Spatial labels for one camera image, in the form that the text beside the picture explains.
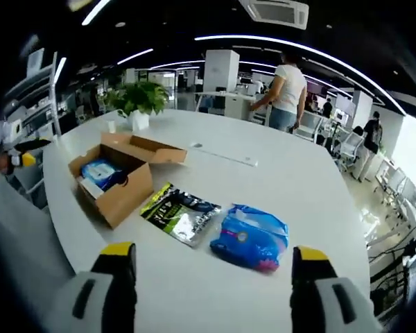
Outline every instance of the blue plastic bag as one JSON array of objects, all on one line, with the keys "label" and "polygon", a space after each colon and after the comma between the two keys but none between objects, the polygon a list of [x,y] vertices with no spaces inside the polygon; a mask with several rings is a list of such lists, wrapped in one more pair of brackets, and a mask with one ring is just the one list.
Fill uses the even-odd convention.
[{"label": "blue plastic bag", "polygon": [[246,205],[234,205],[222,222],[211,250],[221,259],[262,272],[279,268],[279,256],[288,248],[288,226],[271,214]]},{"label": "blue plastic bag", "polygon": [[103,191],[107,191],[116,183],[123,183],[126,174],[104,159],[97,159],[82,166],[82,176],[90,179]]}]

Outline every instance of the air conditioner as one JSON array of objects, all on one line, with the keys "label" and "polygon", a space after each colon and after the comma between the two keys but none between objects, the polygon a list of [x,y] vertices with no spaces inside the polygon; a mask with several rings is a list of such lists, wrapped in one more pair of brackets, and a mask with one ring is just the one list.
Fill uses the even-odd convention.
[{"label": "air conditioner", "polygon": [[239,0],[256,22],[281,24],[305,30],[309,6],[290,0]]}]

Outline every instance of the open cardboard box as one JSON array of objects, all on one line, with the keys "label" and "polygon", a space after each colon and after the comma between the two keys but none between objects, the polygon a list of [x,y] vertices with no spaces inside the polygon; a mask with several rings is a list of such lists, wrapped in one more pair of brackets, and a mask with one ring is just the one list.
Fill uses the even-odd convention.
[{"label": "open cardboard box", "polygon": [[185,161],[184,149],[123,133],[102,133],[102,143],[117,145],[119,150],[148,163],[181,163]]},{"label": "open cardboard box", "polygon": [[[115,229],[133,210],[153,192],[153,177],[148,163],[183,162],[187,151],[176,147],[135,137],[133,135],[103,133],[101,144],[89,149],[69,163],[69,170],[78,181],[86,197],[94,204],[105,220]],[[128,173],[128,181],[115,184],[94,198],[79,181],[84,164],[103,158]]]}]

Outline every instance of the man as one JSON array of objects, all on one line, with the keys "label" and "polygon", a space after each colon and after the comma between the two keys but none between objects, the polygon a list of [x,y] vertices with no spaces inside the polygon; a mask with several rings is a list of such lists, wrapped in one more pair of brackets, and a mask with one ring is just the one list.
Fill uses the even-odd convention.
[{"label": "man", "polygon": [[283,65],[276,68],[270,91],[251,105],[251,111],[255,111],[272,102],[268,124],[271,128],[288,132],[290,128],[299,127],[306,98],[306,80],[297,67],[301,59],[297,54],[284,53],[281,56]]},{"label": "man", "polygon": [[363,131],[367,133],[367,136],[363,142],[361,158],[357,160],[352,172],[353,178],[359,180],[359,182],[365,179],[373,157],[377,154],[381,144],[382,126],[379,121],[379,112],[375,111],[373,113],[373,118],[367,122]]},{"label": "man", "polygon": [[324,112],[322,113],[322,116],[325,118],[329,118],[331,116],[331,111],[333,110],[333,106],[331,104],[331,99],[327,99],[327,102],[324,104]]}]

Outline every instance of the green plant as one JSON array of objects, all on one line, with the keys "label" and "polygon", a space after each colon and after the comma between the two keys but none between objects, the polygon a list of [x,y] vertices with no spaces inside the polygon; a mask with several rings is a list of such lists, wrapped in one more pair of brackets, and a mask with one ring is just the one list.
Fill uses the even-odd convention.
[{"label": "green plant", "polygon": [[129,117],[131,112],[159,114],[168,101],[168,92],[163,85],[154,82],[126,83],[119,90],[107,92],[103,97],[105,104],[118,109],[122,117]]}]

